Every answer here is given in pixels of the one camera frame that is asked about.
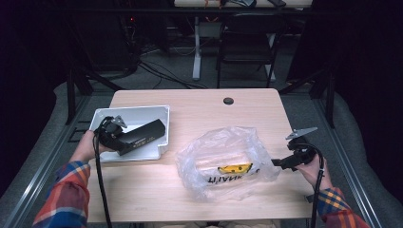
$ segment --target clear plastic bag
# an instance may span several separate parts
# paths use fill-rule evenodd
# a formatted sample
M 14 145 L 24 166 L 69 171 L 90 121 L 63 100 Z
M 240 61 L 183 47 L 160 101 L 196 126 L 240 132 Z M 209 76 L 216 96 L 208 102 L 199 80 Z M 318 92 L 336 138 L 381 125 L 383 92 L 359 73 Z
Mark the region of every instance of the clear plastic bag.
M 228 126 L 202 135 L 177 154 L 183 185 L 195 200 L 241 200 L 254 182 L 275 181 L 280 169 L 258 138 L 256 128 Z

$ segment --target wooden table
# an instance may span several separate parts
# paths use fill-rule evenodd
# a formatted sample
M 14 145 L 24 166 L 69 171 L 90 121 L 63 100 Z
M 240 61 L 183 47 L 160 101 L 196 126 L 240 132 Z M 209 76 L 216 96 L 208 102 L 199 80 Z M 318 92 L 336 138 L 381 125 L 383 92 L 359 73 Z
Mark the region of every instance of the wooden table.
M 231 105 L 223 99 L 234 99 Z M 272 159 L 291 155 L 286 147 L 292 129 L 278 92 L 259 89 L 124 90 L 110 107 L 170 105 L 169 150 L 157 161 L 103 163 L 112 221 L 189 221 L 309 218 L 312 205 L 304 196 L 313 189 L 299 172 L 284 170 L 273 182 L 258 183 L 254 195 L 220 203 L 194 201 L 182 185 L 176 153 L 207 131 L 250 126 L 258 131 Z M 96 166 L 91 161 L 88 222 L 104 222 Z

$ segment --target chair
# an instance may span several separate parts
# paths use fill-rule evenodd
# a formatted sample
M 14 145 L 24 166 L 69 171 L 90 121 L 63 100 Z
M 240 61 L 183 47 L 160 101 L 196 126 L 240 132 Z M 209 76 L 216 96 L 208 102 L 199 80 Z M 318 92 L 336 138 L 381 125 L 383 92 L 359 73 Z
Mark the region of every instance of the chair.
M 224 18 L 220 30 L 219 53 L 216 62 L 217 88 L 220 88 L 221 63 L 230 65 L 271 65 L 267 85 L 273 74 L 278 41 L 287 30 L 280 15 L 236 13 Z M 273 44 L 269 35 L 274 35 Z

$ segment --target hand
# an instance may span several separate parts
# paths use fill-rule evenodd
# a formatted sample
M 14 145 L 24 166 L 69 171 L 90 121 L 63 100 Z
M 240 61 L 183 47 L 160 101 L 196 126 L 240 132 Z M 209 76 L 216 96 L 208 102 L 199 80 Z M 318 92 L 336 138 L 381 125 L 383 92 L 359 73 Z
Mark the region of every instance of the hand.
M 78 143 L 77 148 L 74 151 L 74 154 L 70 158 L 70 162 L 74 161 L 88 162 L 91 159 L 95 158 L 95 150 L 92 143 L 93 138 L 94 138 L 94 132 L 88 130 Z M 100 144 L 99 152 L 103 153 L 105 151 L 113 151 L 113 150 Z
M 323 160 L 325 162 L 323 166 L 325 171 L 323 173 L 322 182 L 320 183 L 319 190 L 333 187 L 330 179 L 329 169 L 327 167 L 327 162 L 325 159 Z M 297 165 L 296 169 L 298 169 L 303 177 L 315 188 L 315 185 L 317 184 L 317 174 L 319 173 L 319 155 L 316 154 L 314 159 L 307 164 Z

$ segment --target plaid sleeve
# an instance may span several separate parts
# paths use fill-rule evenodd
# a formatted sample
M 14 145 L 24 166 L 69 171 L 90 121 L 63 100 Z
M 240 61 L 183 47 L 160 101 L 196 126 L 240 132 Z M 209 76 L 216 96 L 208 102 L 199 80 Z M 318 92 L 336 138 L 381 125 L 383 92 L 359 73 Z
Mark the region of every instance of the plaid sleeve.
M 88 163 L 73 161 L 56 172 L 56 182 L 32 227 L 86 227 Z
M 320 191 L 317 212 L 326 223 L 326 227 L 370 227 L 353 212 L 339 188 Z

